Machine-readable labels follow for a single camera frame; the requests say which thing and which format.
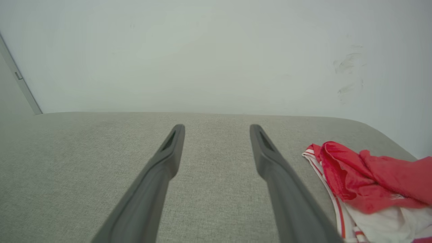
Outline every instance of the gray plastic arm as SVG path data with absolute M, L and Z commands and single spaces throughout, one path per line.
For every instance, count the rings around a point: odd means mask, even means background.
M 176 175 L 184 125 L 175 125 L 93 238 L 95 243 L 155 242 L 169 181 Z
M 336 229 L 260 125 L 251 125 L 258 174 L 267 182 L 281 242 L 342 242 Z

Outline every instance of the gray sofa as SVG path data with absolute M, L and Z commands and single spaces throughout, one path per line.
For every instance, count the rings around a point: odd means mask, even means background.
M 249 125 L 260 124 L 335 223 L 330 198 L 301 154 L 312 143 L 415 158 L 381 132 L 327 117 L 67 112 L 0 130 L 0 241 L 88 242 L 175 124 L 186 136 L 158 241 L 278 241 Z

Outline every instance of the red stripe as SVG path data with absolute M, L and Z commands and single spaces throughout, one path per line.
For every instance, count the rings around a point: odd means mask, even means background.
M 317 168 L 318 173 L 320 173 L 320 175 L 321 175 L 321 177 L 322 177 L 322 176 L 323 176 L 323 173 L 321 173 L 321 171 L 318 169 L 318 167 L 317 167 L 314 163 L 312 163 L 312 164 L 314 165 L 315 168 Z
M 345 222 L 343 221 L 342 209 L 340 208 L 339 200 L 337 199 L 336 195 L 333 194 L 333 196 L 336 199 L 337 208 L 339 209 L 340 224 L 342 225 L 342 238 L 345 239 Z

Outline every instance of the red fabric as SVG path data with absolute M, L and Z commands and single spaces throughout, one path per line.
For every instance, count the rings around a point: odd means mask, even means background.
M 432 157 L 416 162 L 376 157 L 336 142 L 312 147 L 333 193 L 362 213 L 432 205 Z
M 432 243 L 432 237 L 415 239 L 413 243 Z

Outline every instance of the scuff mark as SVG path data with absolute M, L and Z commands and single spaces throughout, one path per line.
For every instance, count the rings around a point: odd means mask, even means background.
M 351 53 L 348 54 L 345 59 L 339 64 L 338 67 L 335 68 L 335 72 L 338 73 L 345 73 L 346 71 L 350 71 L 354 66 L 354 62 L 361 56 L 361 53 Z
M 349 94 L 354 90 L 355 84 L 356 83 L 351 83 L 349 85 L 342 87 L 341 89 L 339 89 L 339 91 L 337 91 L 341 105 L 345 105 L 348 102 L 348 98 L 350 97 Z
M 341 89 L 339 89 L 339 91 L 337 93 L 338 94 L 345 94 L 345 93 L 351 91 L 354 87 L 354 84 L 355 83 L 352 83 L 352 84 L 349 84 L 349 85 L 342 87 Z

